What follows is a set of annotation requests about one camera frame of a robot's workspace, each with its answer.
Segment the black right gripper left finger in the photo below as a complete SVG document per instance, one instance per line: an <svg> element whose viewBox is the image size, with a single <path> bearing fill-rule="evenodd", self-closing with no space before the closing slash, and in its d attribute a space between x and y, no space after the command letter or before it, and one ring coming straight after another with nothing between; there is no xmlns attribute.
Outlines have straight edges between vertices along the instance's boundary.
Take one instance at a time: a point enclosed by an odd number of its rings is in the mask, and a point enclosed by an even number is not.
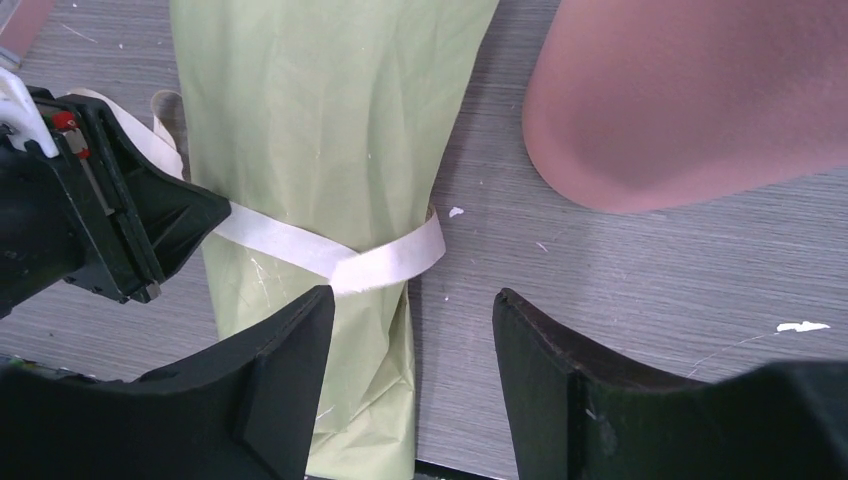
<svg viewBox="0 0 848 480"><path fill-rule="evenodd" d="M1 370L5 479L300 479L333 330L318 286L131 382Z"/></svg>

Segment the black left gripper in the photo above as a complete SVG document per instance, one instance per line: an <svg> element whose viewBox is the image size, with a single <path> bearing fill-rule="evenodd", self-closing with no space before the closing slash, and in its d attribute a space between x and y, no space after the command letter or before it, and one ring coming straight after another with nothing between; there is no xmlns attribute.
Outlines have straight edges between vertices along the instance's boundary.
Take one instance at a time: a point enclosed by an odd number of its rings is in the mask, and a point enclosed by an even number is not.
<svg viewBox="0 0 848 480"><path fill-rule="evenodd" d="M163 120L95 93L30 94L57 149L1 140L1 314L57 282L147 303L231 212L191 184Z"/></svg>

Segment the beige printed ribbon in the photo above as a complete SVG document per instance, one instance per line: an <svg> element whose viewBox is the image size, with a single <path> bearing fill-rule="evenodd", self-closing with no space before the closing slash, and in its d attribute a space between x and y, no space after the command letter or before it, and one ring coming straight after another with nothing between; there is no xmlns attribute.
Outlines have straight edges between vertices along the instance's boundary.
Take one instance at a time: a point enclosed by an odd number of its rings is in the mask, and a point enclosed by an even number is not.
<svg viewBox="0 0 848 480"><path fill-rule="evenodd" d="M108 97L87 88L70 91L105 102L134 146L158 169L184 179L176 142L159 118L148 128ZM407 235L364 253L233 203L214 232L236 244L295 265L329 281L346 296L408 281L429 270L446 251L438 215L430 207L425 223Z"/></svg>

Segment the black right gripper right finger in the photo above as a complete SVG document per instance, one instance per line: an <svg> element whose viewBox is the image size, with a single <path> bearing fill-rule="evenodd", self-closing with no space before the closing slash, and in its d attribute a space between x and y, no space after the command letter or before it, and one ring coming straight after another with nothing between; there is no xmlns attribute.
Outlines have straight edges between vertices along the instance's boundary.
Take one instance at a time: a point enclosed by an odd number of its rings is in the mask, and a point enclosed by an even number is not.
<svg viewBox="0 0 848 480"><path fill-rule="evenodd" d="M775 362L701 382L607 348L510 289L492 324L523 479L847 475L843 362Z"/></svg>

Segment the green paper flower bouquet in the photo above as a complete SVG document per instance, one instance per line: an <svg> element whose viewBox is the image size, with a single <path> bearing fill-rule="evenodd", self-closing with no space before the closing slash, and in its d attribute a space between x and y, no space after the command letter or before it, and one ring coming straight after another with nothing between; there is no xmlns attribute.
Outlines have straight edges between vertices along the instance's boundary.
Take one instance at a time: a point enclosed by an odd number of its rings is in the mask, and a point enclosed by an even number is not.
<svg viewBox="0 0 848 480"><path fill-rule="evenodd" d="M190 176L357 253L422 226L493 1L174 1ZM230 337L329 281L217 234L203 246ZM407 283L337 296L307 473L410 479Z"/></svg>

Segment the pink cylindrical vase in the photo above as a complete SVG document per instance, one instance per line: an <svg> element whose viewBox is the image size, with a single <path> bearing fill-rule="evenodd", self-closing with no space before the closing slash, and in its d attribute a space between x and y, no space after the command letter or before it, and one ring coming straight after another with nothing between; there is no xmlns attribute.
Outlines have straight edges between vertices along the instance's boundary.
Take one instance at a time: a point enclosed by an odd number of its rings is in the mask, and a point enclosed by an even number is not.
<svg viewBox="0 0 848 480"><path fill-rule="evenodd" d="M843 1L564 1L529 80L528 156L560 195L675 207L847 163Z"/></svg>

